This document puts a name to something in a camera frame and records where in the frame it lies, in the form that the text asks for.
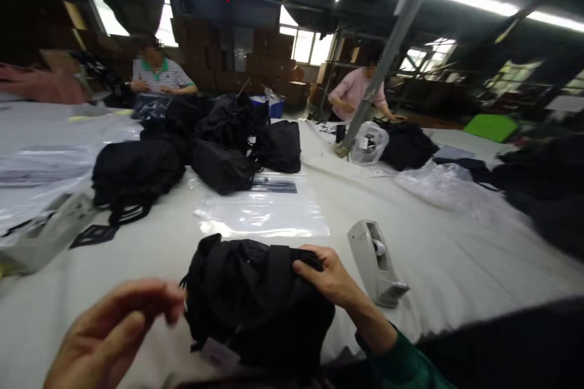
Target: person's hand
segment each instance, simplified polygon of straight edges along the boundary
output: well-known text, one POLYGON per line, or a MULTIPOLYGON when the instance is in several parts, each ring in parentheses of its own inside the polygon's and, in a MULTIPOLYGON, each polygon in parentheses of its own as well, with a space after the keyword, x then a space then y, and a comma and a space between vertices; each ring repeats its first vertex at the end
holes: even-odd
POLYGON ((176 92, 178 90, 176 88, 160 87, 160 91, 161 92, 168 93, 168 94, 176 95, 176 92))
POLYGON ((303 245, 300 249, 313 251, 324 270, 318 272, 302 261, 296 260, 292 265, 294 271, 309 283, 314 284, 326 299, 344 309, 369 301, 345 270, 334 249, 313 245, 303 245))
POLYGON ((170 325, 184 312, 184 290, 151 279, 116 287, 77 318, 63 339, 44 389, 115 388, 154 320, 170 325))
POLYGON ((343 111, 345 111, 347 114, 355 112, 355 108, 353 108, 353 106, 349 102, 342 102, 341 107, 343 108, 343 111))
POLYGON ((148 91, 150 91, 150 87, 148 87, 148 84, 146 84, 146 82, 144 82, 143 80, 140 80, 140 79, 133 80, 132 83, 130 84, 130 87, 132 88, 133 92, 148 92, 148 91))
POLYGON ((403 122, 407 122, 408 118, 403 116, 403 115, 392 114, 392 116, 389 118, 389 121, 392 123, 403 123, 403 122))

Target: white tag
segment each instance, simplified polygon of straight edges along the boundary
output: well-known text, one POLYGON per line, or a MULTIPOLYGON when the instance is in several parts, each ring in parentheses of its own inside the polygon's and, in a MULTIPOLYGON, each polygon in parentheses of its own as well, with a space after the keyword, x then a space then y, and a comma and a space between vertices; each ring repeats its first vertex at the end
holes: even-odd
POLYGON ((241 360, 239 354, 211 337, 207 338, 201 357, 225 373, 233 372, 241 360))

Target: metal pole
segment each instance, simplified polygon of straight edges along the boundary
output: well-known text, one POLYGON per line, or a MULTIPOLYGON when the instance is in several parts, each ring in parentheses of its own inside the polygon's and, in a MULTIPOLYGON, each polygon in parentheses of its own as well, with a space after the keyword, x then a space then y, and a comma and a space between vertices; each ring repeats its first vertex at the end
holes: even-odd
POLYGON ((343 35, 343 31, 340 31, 338 33, 336 41, 335 41, 335 49, 333 50, 333 59, 330 63, 330 72, 328 73, 327 85, 324 88, 324 93, 322 93, 321 107, 320 107, 320 110, 318 111, 319 122, 324 122, 324 120, 322 119, 322 110, 324 109, 324 100, 329 97, 330 83, 333 80, 333 73, 335 71, 335 60, 336 60, 336 57, 338 55, 339 48, 341 47, 342 35, 343 35))
POLYGON ((415 14, 418 12, 421 5, 422 0, 405 1, 403 10, 397 22, 395 23, 388 43, 385 46, 385 49, 383 49, 383 56, 381 57, 379 65, 377 66, 377 70, 371 78, 371 81, 365 90, 365 96, 363 97, 363 100, 361 101, 361 104, 355 113, 353 121, 351 122, 349 132, 347 132, 347 135, 345 136, 342 144, 335 146, 335 152, 338 156, 344 157, 349 153, 349 150, 355 141, 357 131, 363 122, 367 119, 367 113, 369 112, 371 103, 375 98, 375 94, 385 79, 385 75, 388 72, 391 64, 394 62, 394 58, 400 50, 403 39, 405 38, 409 27, 414 20, 415 14))

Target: backpack strap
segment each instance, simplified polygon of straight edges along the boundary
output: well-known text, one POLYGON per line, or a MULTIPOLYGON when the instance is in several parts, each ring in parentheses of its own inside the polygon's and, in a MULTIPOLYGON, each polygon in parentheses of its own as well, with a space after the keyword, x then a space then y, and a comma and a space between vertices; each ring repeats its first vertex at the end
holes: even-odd
POLYGON ((150 213, 152 208, 152 198, 145 199, 138 205, 133 206, 129 210, 125 210, 125 204, 122 199, 116 199, 110 204, 111 214, 109 216, 109 224, 115 227, 120 227, 122 225, 127 225, 132 222, 136 222, 150 213))

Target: paper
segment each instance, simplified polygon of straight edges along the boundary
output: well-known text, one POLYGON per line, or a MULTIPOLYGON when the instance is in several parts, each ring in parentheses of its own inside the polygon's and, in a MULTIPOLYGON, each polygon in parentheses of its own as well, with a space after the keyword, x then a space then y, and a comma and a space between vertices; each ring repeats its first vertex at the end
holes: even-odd
POLYGON ((207 338, 201 350, 201 357, 224 373, 233 372, 241 360, 239 354, 212 337, 207 338))
POLYGON ((584 97, 562 95, 553 99, 546 109, 552 111, 580 112, 584 109, 584 97))

